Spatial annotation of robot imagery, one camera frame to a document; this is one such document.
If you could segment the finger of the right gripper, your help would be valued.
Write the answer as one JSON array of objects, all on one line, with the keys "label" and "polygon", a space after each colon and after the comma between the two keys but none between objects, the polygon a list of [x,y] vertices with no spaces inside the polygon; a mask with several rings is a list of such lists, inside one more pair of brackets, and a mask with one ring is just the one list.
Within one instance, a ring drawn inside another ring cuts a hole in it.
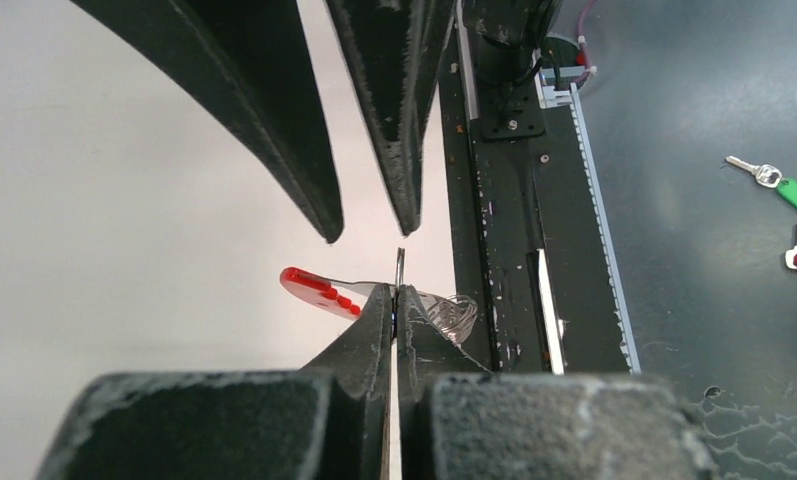
[{"label": "finger of the right gripper", "polygon": [[294,1],[86,0],[253,153],[327,242],[343,228],[328,130]]},{"label": "finger of the right gripper", "polygon": [[421,223],[423,141],[455,17],[452,1],[327,4],[403,235]]}]

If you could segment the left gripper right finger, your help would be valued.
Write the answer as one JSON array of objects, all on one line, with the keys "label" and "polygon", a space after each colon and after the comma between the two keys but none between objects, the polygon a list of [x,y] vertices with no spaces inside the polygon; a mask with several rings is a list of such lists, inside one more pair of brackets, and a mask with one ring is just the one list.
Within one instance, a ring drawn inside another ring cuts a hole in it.
[{"label": "left gripper right finger", "polygon": [[397,297],[407,479],[712,479],[693,411],[663,379],[492,373]]}]

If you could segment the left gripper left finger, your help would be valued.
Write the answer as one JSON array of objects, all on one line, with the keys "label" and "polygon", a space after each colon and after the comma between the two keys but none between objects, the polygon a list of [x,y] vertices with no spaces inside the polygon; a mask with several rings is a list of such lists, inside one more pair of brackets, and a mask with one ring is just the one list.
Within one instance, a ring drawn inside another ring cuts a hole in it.
[{"label": "left gripper left finger", "polygon": [[133,372],[92,381],[41,479],[384,479],[393,295],[304,367]]}]

